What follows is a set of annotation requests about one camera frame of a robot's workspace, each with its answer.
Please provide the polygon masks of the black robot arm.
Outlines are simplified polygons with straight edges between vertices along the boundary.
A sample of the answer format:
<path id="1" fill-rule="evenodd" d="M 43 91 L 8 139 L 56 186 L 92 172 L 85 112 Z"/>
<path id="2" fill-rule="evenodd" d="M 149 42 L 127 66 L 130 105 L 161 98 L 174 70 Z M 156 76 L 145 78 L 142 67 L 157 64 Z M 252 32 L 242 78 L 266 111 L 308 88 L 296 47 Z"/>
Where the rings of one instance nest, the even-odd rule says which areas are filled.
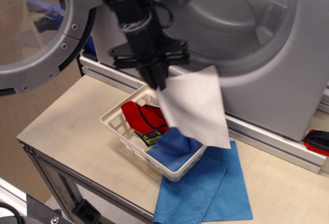
<path id="1" fill-rule="evenodd" d="M 169 13 L 166 26 L 160 23 L 157 7 L 167 7 L 154 0 L 103 0 L 114 11 L 119 29 L 127 43 L 108 51 L 116 68 L 136 68 L 152 89 L 164 90 L 170 65 L 190 62 L 188 44 L 165 35 L 173 23 Z"/>

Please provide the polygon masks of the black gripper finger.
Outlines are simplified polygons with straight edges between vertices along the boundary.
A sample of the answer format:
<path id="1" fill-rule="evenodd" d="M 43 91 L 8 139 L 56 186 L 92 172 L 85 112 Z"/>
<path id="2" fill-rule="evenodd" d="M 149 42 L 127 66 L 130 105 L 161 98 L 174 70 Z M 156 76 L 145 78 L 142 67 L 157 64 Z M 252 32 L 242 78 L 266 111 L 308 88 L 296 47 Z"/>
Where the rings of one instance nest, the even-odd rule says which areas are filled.
<path id="1" fill-rule="evenodd" d="M 147 82 L 147 84 L 152 89 L 157 89 L 158 83 L 151 71 L 151 68 L 149 67 L 140 67 L 138 68 L 138 71 L 140 72 L 142 78 Z"/>
<path id="2" fill-rule="evenodd" d="M 168 77 L 168 65 L 159 63 L 155 66 L 155 80 L 160 90 L 166 88 L 166 79 Z"/>

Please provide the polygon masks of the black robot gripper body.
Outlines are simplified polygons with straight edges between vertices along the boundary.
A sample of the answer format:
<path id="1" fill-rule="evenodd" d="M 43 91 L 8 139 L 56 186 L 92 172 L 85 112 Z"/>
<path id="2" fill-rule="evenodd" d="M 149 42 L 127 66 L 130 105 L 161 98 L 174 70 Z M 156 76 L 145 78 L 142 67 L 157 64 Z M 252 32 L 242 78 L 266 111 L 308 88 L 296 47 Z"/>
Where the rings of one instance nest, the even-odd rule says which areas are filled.
<path id="1" fill-rule="evenodd" d="M 122 32 L 127 42 L 107 51 L 116 68 L 146 68 L 157 63 L 167 68 L 190 63 L 187 42 L 172 39 L 162 30 L 125 29 Z"/>

